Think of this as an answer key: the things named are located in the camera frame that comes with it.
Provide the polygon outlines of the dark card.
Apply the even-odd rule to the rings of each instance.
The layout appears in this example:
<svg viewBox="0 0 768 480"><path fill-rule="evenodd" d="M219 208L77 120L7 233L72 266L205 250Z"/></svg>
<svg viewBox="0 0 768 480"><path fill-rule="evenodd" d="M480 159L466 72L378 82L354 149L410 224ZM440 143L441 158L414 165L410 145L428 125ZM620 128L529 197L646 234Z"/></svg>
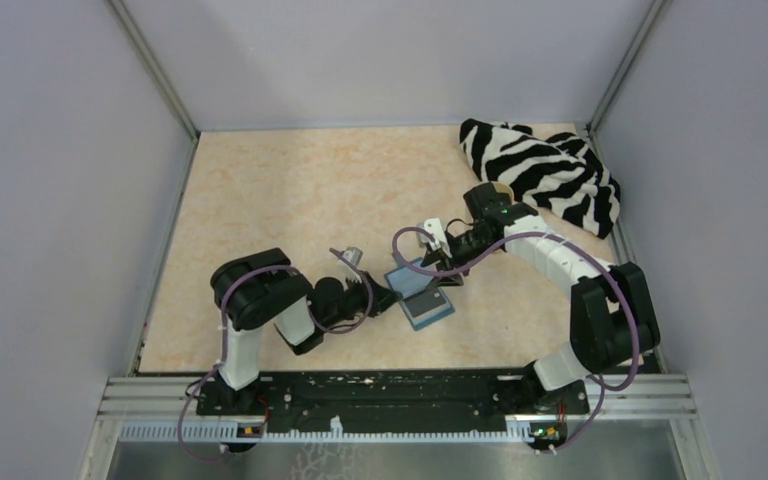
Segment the dark card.
<svg viewBox="0 0 768 480"><path fill-rule="evenodd" d="M434 315L438 310L449 306L447 297L438 288L417 292L408 297L404 303L410 316L416 320L420 317Z"/></svg>

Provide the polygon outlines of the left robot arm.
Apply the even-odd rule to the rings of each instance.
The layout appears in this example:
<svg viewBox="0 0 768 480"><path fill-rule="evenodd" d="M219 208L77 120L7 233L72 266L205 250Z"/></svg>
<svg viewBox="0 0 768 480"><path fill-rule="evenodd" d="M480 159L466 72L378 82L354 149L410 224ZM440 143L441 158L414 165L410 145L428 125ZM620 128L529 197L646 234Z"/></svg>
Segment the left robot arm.
<svg viewBox="0 0 768 480"><path fill-rule="evenodd" d="M279 248L228 261L212 274L209 284L222 332L220 399L233 412L248 413L260 399L255 381L266 326L274 325L293 353L303 355L325 335L349 333L401 300L398 292L360 268L362 250L348 247L331 253L344 270L342 280L311 282Z"/></svg>

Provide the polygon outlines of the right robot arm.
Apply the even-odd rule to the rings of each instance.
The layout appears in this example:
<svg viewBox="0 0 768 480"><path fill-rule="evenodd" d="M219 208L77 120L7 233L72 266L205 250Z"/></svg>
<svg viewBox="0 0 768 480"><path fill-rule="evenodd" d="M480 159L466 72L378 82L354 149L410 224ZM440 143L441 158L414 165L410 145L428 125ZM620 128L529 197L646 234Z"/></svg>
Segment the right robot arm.
<svg viewBox="0 0 768 480"><path fill-rule="evenodd" d="M523 398L536 412L550 411L564 387L629 361L661 341L647 280L632 262L612 264L556 233L539 212L482 183L463 200L472 217L461 234L449 233L438 218L418 227L426 254L422 267L436 277L467 274L502 251L532 266L570 301L569 339L557 351L527 365Z"/></svg>

